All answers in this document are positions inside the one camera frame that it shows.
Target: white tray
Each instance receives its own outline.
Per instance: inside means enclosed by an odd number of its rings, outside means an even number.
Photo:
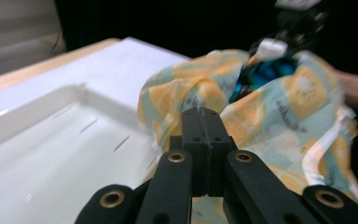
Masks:
[[[74,223],[92,194],[136,188],[159,152],[136,112],[82,86],[0,113],[0,223]]]

